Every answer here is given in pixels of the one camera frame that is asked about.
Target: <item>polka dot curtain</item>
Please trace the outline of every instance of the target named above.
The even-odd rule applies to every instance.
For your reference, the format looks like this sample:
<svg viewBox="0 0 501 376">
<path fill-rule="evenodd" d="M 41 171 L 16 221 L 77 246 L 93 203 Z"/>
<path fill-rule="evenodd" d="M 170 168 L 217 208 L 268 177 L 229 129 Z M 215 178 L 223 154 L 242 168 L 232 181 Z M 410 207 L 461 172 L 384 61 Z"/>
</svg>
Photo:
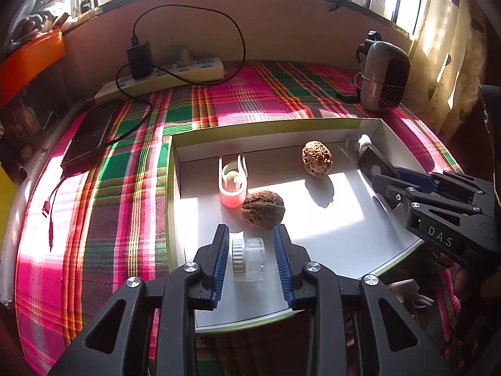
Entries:
<svg viewBox="0 0 501 376">
<path fill-rule="evenodd" d="M 478 100 L 487 56 L 475 0 L 424 0 L 402 103 L 447 143 Z"/>
</svg>

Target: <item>screw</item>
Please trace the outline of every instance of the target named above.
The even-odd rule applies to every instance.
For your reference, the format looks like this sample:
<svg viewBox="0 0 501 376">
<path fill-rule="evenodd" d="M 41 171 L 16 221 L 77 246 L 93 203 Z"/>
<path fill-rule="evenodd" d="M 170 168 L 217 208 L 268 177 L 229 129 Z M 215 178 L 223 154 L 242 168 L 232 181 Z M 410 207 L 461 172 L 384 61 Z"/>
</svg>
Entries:
<svg viewBox="0 0 501 376">
<path fill-rule="evenodd" d="M 127 284 L 127 287 L 134 288 L 137 287 L 139 284 L 141 284 L 141 279 L 139 277 L 130 277 L 127 279 L 125 282 Z"/>
<path fill-rule="evenodd" d="M 375 286 L 379 283 L 379 279 L 374 274 L 367 274 L 367 276 L 364 277 L 364 282 L 367 285 Z"/>
<path fill-rule="evenodd" d="M 322 266 L 320 265 L 320 263 L 317 263 L 317 262 L 307 262 L 306 263 L 306 270 L 308 271 L 312 271 L 312 272 L 316 272 L 316 271 L 320 271 L 320 269 L 322 268 Z"/>
<path fill-rule="evenodd" d="M 199 269 L 199 264 L 196 262 L 188 262 L 183 266 L 183 270 L 189 273 L 193 273 Z"/>
</svg>

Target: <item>black mesh grille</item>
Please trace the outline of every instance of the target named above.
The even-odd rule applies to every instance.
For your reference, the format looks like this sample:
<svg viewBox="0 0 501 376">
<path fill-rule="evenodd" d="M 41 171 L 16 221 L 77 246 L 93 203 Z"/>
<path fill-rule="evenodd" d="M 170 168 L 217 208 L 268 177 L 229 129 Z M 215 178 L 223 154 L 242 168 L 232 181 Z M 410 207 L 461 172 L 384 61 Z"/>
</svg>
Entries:
<svg viewBox="0 0 501 376">
<path fill-rule="evenodd" d="M 392 58 L 388 62 L 386 76 L 384 78 L 385 85 L 402 86 L 390 87 L 383 86 L 381 96 L 379 97 L 379 107 L 389 109 L 398 107 L 405 92 L 407 78 L 409 77 L 410 64 L 398 58 Z"/>
</svg>

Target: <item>white power strip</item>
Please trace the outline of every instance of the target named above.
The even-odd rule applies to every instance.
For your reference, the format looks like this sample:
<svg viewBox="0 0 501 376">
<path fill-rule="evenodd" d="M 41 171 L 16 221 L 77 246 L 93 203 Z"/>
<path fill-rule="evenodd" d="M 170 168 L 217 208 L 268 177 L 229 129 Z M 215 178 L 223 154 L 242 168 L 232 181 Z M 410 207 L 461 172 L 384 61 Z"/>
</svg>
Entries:
<svg viewBox="0 0 501 376">
<path fill-rule="evenodd" d="M 167 65 L 164 69 L 175 75 L 196 83 L 217 81 L 223 79 L 225 70 L 219 58 L 196 60 L 190 66 Z M 141 96 L 153 91 L 169 89 L 171 87 L 188 85 L 164 71 L 155 71 L 143 79 L 135 81 L 132 76 L 122 77 L 118 80 L 120 87 L 131 96 Z M 127 99 L 118 89 L 115 81 L 108 82 L 94 96 L 96 104 L 100 105 L 113 99 Z"/>
</svg>

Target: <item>walnut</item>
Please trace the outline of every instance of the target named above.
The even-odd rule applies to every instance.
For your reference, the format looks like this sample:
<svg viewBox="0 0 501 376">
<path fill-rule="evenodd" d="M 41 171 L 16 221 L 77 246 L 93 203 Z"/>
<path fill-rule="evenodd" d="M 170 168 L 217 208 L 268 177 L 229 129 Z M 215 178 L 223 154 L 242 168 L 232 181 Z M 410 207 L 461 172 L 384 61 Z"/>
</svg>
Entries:
<svg viewBox="0 0 501 376">
<path fill-rule="evenodd" d="M 273 229 L 284 218 L 284 213 L 284 200 L 271 191 L 250 193 L 242 204 L 242 217 L 254 229 Z"/>
<path fill-rule="evenodd" d="M 320 141 L 310 141 L 302 149 L 302 164 L 310 174 L 323 176 L 332 167 L 332 154 Z"/>
</svg>

